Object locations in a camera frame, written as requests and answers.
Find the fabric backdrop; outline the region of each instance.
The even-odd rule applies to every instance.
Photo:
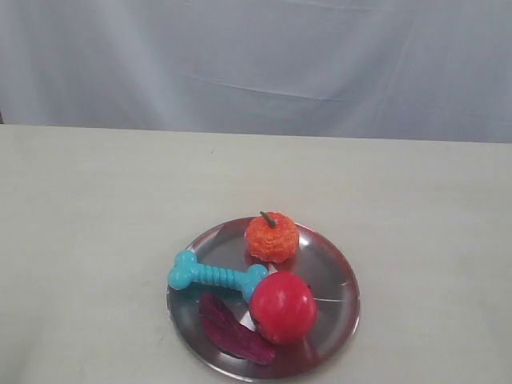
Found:
[[[0,0],[6,123],[512,142],[511,0]]]

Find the red apple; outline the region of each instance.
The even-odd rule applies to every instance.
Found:
[[[281,345],[306,336],[317,317],[310,288],[287,271],[271,274],[258,284],[249,310],[260,335]]]

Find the blue toy bone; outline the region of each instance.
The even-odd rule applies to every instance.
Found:
[[[243,299],[249,302],[256,286],[268,274],[268,269],[261,264],[250,266],[247,272],[207,266],[198,262],[194,252],[183,250],[176,255],[174,267],[170,270],[167,281],[175,290],[184,290],[192,282],[239,290]]]

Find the toy orange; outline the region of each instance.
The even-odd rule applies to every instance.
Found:
[[[295,222],[277,212],[260,212],[246,229],[249,253],[264,262],[284,262],[298,247]]]

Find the plate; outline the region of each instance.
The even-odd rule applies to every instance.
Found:
[[[208,230],[187,247],[204,264],[245,271],[260,262],[246,249],[244,232],[252,218],[225,222]],[[318,306],[313,329],[302,341],[276,346],[276,358],[268,366],[221,352],[201,327],[198,300],[206,290],[219,296],[236,318],[252,330],[248,305],[235,290],[193,283],[185,290],[167,287],[167,308],[181,340],[197,358],[211,368],[246,382],[290,378],[306,374],[332,358],[352,338],[359,320],[360,300],[356,277],[342,253],[320,234],[297,224],[300,233],[297,254],[282,264],[269,265],[269,272],[289,270],[311,287]]]

